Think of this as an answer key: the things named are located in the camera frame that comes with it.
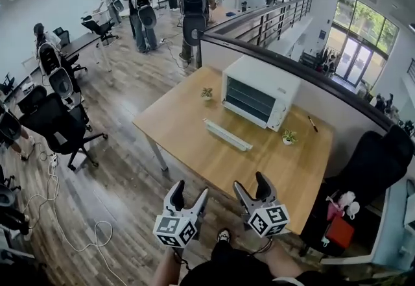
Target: glass door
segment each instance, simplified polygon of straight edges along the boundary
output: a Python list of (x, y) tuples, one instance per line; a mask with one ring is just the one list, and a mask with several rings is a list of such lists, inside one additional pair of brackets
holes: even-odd
[(356, 86), (359, 83), (360, 78), (362, 77), (363, 72), (366, 69), (366, 66), (371, 57), (372, 51), (365, 46), (361, 46), (356, 60), (354, 61), (353, 66), (351, 67), (351, 70), (346, 79), (350, 84)]
[(344, 48), (340, 62), (338, 63), (336, 69), (336, 75), (340, 76), (343, 79), (347, 79), (347, 74), (349, 72), (350, 65), (355, 58), (357, 48), (359, 43), (353, 38), (348, 38), (346, 46)]

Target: glass window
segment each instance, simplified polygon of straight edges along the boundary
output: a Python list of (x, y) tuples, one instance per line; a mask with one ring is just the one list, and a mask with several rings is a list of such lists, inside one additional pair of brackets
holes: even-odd
[(349, 28), (356, 0), (338, 0), (334, 22), (342, 27)]
[(335, 52), (337, 56), (343, 48), (344, 40), (346, 39), (346, 34), (337, 30), (336, 28), (331, 28), (329, 33), (329, 38), (327, 39), (327, 47), (330, 51)]
[(395, 38), (398, 32), (398, 28), (391, 21), (386, 20), (382, 30), (381, 38), (377, 43), (378, 48), (383, 52), (389, 54), (392, 50), (392, 46), (395, 42)]
[(384, 20), (378, 12), (358, 1), (350, 30), (376, 45)]
[(374, 53), (366, 71), (364, 72), (362, 79), (373, 87), (376, 83), (377, 78), (382, 73), (384, 65), (385, 59), (382, 58), (379, 54)]

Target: white pot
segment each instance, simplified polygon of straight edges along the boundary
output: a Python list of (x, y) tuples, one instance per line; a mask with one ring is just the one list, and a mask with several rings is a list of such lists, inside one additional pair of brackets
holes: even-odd
[(283, 138), (283, 142), (285, 145), (292, 145), (292, 141), (288, 141), (285, 138)]

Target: doorway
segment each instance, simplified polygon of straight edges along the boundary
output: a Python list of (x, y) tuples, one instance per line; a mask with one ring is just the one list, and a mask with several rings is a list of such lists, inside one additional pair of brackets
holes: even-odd
[(361, 81), (372, 55), (371, 49), (348, 37), (336, 69), (336, 75), (356, 87)]

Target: white toaster oven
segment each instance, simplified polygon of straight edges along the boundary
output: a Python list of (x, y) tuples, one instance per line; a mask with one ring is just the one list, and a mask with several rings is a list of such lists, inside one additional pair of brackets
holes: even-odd
[(222, 104), (262, 128), (278, 131), (300, 87), (300, 78), (243, 56), (222, 73)]

